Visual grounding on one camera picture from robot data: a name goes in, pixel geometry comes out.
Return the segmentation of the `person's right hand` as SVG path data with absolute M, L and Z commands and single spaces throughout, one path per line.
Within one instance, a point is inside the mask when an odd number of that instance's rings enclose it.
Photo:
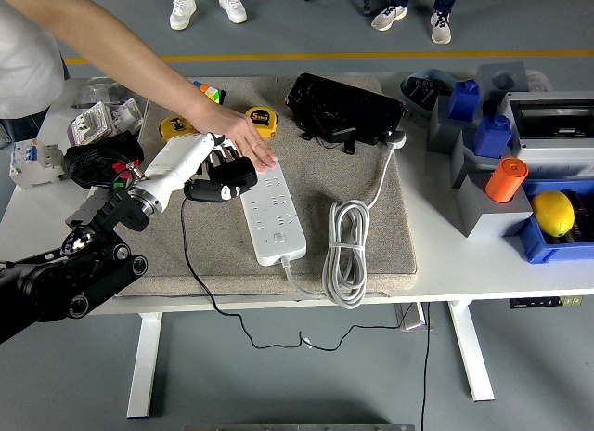
M 252 161 L 257 171 L 264 172 L 276 167 L 275 153 L 246 115 L 207 101 L 196 110 L 191 122 L 201 132 L 226 136 L 241 157 Z

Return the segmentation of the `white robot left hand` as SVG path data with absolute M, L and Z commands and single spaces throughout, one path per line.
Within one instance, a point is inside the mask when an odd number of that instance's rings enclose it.
M 228 138 L 213 133 L 191 134 L 169 140 L 129 194 L 147 212 L 160 214 L 179 189 L 191 201 L 226 202 L 256 183 L 252 161 L 239 156 Z

